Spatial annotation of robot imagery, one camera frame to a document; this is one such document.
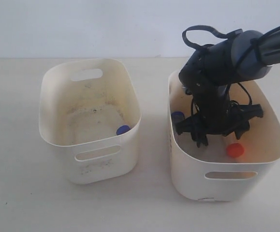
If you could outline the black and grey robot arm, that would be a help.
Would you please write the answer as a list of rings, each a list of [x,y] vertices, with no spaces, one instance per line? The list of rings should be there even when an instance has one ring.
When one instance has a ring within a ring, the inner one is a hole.
[[[280,63],[280,26],[261,33],[196,25],[182,32],[194,53],[178,74],[186,95],[192,97],[191,114],[175,124],[176,133],[188,132],[197,146],[208,145],[208,135],[237,139],[250,129],[250,120],[264,115],[259,104],[239,104],[230,98],[232,85],[265,77]]]

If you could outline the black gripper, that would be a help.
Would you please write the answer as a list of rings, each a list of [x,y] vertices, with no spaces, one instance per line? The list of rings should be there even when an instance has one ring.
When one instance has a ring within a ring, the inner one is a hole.
[[[191,115],[175,124],[177,134],[189,132],[198,148],[208,146],[207,135],[227,136],[235,134],[237,140],[250,130],[250,120],[264,116],[260,104],[253,104],[249,92],[241,86],[248,96],[248,104],[239,104],[229,96],[230,86],[218,87],[208,95],[192,98]]]

